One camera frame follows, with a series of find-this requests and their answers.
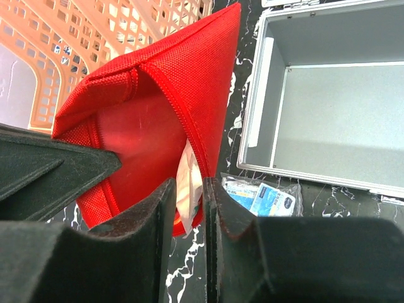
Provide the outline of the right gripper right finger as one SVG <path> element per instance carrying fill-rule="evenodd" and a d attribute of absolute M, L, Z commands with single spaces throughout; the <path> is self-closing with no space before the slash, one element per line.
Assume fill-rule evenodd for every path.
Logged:
<path fill-rule="evenodd" d="M 402 302 L 403 233 L 378 218 L 256 217 L 203 184 L 208 302 Z"/>

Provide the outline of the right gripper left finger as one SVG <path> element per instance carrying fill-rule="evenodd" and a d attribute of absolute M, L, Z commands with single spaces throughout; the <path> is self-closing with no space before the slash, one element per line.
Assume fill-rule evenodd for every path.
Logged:
<path fill-rule="evenodd" d="M 2 302 L 162 302 L 176 184 L 87 232 L 1 223 Z"/>

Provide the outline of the red first aid pouch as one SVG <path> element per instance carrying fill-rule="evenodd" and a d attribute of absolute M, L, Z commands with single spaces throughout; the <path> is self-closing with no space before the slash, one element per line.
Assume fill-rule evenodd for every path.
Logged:
<path fill-rule="evenodd" d="M 202 177 L 217 171 L 241 4 L 86 76 L 55 116 L 52 137 L 109 150 L 121 168 L 77 200 L 88 227 L 132 207 L 175 177 L 190 145 Z"/>

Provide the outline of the cotton swab packet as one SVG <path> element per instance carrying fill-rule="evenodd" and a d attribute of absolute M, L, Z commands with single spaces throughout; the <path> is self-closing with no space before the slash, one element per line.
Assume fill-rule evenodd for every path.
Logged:
<path fill-rule="evenodd" d="M 203 180 L 195 152 L 186 140 L 176 174 L 176 210 L 179 226 L 184 229 L 179 234 L 186 238 L 193 229 L 193 221 L 200 209 L 199 201 L 203 192 Z"/>

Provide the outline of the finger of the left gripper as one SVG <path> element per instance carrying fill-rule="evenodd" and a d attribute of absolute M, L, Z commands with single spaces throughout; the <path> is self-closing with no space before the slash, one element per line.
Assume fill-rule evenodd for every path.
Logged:
<path fill-rule="evenodd" d="M 1 125 L 1 220 L 46 221 L 121 168 L 112 151 Z"/>

